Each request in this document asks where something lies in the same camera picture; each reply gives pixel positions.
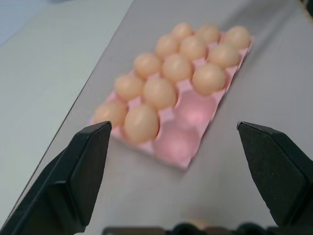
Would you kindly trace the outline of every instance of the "egg carton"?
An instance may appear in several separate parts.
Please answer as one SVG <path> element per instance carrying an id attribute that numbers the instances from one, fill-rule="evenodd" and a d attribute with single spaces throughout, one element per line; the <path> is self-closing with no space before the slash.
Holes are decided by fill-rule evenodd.
<path id="1" fill-rule="evenodd" d="M 207 45 L 208 50 L 216 47 L 223 40 L 224 33 L 221 32 L 219 42 Z M 160 128 L 157 137 L 152 141 L 141 144 L 130 143 L 125 135 L 123 126 L 117 126 L 112 130 L 112 136 L 126 145 L 140 150 L 168 165 L 174 165 L 181 169 L 187 169 L 191 160 L 195 157 L 200 146 L 201 139 L 213 119 L 218 105 L 228 91 L 234 75 L 239 70 L 245 56 L 249 53 L 254 38 L 251 37 L 249 47 L 239 51 L 239 63 L 231 68 L 225 69 L 226 82 L 222 90 L 214 92 L 209 96 L 197 93 L 191 78 L 178 82 L 175 87 L 178 91 L 178 100 L 173 108 L 158 111 Z M 205 58 L 192 62 L 194 69 L 207 63 Z M 161 78 L 160 73 L 153 74 L 148 79 Z M 113 91 L 105 102 L 119 100 Z M 128 110 L 144 103 L 142 97 L 137 97 L 127 102 Z"/>

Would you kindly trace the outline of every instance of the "gray table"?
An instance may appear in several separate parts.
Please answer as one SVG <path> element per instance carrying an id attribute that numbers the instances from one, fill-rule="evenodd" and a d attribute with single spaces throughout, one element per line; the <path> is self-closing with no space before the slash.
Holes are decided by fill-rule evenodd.
<path id="1" fill-rule="evenodd" d="M 39 165 L 41 170 L 82 129 L 132 60 L 182 21 L 194 27 L 247 26 L 250 55 L 186 173 L 159 164 L 111 139 L 104 179 L 86 234 L 107 225 L 161 225 L 206 219 L 235 228 L 244 221 L 274 224 L 252 181 L 238 121 L 270 126 L 313 156 L 313 26 L 293 0 L 135 1 Z"/>

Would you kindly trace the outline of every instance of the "table surface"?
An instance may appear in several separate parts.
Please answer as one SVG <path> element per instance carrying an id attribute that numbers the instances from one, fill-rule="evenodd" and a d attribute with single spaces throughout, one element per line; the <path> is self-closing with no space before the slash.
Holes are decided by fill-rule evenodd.
<path id="1" fill-rule="evenodd" d="M 132 2 L 0 1 L 0 227 Z"/>
<path id="2" fill-rule="evenodd" d="M 160 225 L 205 219 L 235 228 L 252 221 L 273 225 L 248 169 L 236 130 L 238 121 L 286 133 L 313 156 L 313 26 L 293 0 L 137 0 L 48 149 L 32 181 L 88 122 L 115 78 L 133 59 L 152 51 L 157 39 L 182 21 L 194 27 L 242 24 L 255 36 L 253 48 L 202 140 L 187 172 L 164 166 L 110 140 L 103 182 L 85 234 L 108 225 Z"/>

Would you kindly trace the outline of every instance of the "pink egg carton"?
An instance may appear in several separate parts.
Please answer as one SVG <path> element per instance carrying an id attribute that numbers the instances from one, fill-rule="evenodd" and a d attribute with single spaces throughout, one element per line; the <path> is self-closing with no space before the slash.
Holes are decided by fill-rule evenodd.
<path id="1" fill-rule="evenodd" d="M 222 90 L 209 96 L 203 96 L 194 90 L 191 78 L 176 84 L 178 101 L 175 107 L 158 111 L 160 129 L 155 140 L 133 145 L 127 140 L 123 126 L 115 127 L 112 130 L 112 136 L 123 141 L 128 146 L 155 156 L 163 163 L 187 169 L 196 155 L 201 139 L 217 111 L 219 102 L 228 91 L 235 73 L 250 51 L 253 40 L 254 38 L 252 37 L 248 48 L 239 51 L 240 61 L 238 65 L 225 69 L 226 83 Z M 218 43 L 208 45 L 208 50 L 210 51 L 217 45 Z M 195 70 L 205 63 L 207 62 L 204 58 L 193 61 Z M 151 75 L 148 79 L 158 77 L 161 77 L 159 73 Z M 119 99 L 119 97 L 113 91 L 106 102 L 114 99 Z M 144 100 L 138 97 L 129 101 L 127 106 L 131 110 L 141 103 L 144 103 Z"/>

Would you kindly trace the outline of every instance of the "egg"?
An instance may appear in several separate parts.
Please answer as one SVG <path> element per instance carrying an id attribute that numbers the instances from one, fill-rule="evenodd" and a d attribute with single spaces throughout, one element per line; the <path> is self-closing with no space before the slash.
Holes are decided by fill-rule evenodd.
<path id="1" fill-rule="evenodd" d="M 141 95 L 144 82 L 135 76 L 124 75 L 119 77 L 115 84 L 115 92 L 125 101 L 135 99 Z"/>
<path id="2" fill-rule="evenodd" d="M 117 100 L 112 100 L 101 105 L 94 111 L 93 122 L 96 124 L 103 121 L 111 121 L 112 128 L 115 128 L 116 126 L 124 125 L 126 114 L 126 104 Z"/>
<path id="3" fill-rule="evenodd" d="M 154 140 L 159 130 L 157 112 L 147 104 L 141 104 L 130 110 L 125 118 L 125 135 L 132 143 Z"/>
<path id="4" fill-rule="evenodd" d="M 236 48 L 228 43 L 221 43 L 210 50 L 208 61 L 217 64 L 222 69 L 232 67 L 239 62 L 239 53 Z"/>
<path id="5" fill-rule="evenodd" d="M 156 55 L 164 60 L 165 57 L 179 51 L 179 41 L 172 35 L 163 35 L 156 44 Z"/>
<path id="6" fill-rule="evenodd" d="M 223 42 L 234 45 L 237 49 L 245 49 L 250 44 L 250 32 L 243 26 L 235 26 L 224 35 Z"/>
<path id="7" fill-rule="evenodd" d="M 183 54 L 174 54 L 166 58 L 162 66 L 162 74 L 164 78 L 169 79 L 173 83 L 190 79 L 193 73 L 192 64 Z"/>
<path id="8" fill-rule="evenodd" d="M 196 36 L 185 38 L 180 44 L 179 51 L 186 55 L 190 61 L 206 57 L 206 45 Z"/>
<path id="9" fill-rule="evenodd" d="M 196 31 L 196 37 L 202 39 L 206 44 L 218 42 L 220 29 L 215 24 L 204 24 Z"/>
<path id="10" fill-rule="evenodd" d="M 139 55 L 134 60 L 134 70 L 142 78 L 147 79 L 148 76 L 159 72 L 161 61 L 151 53 Z"/>
<path id="11" fill-rule="evenodd" d="M 170 81 L 164 78 L 150 79 L 143 88 L 143 98 L 157 110 L 175 106 L 177 93 Z"/>
<path id="12" fill-rule="evenodd" d="M 184 38 L 191 36 L 193 32 L 194 31 L 190 24 L 179 23 L 173 28 L 171 34 L 179 41 L 182 41 Z"/>
<path id="13" fill-rule="evenodd" d="M 226 82 L 224 70 L 215 64 L 200 66 L 192 77 L 194 89 L 202 95 L 210 95 L 221 90 Z"/>

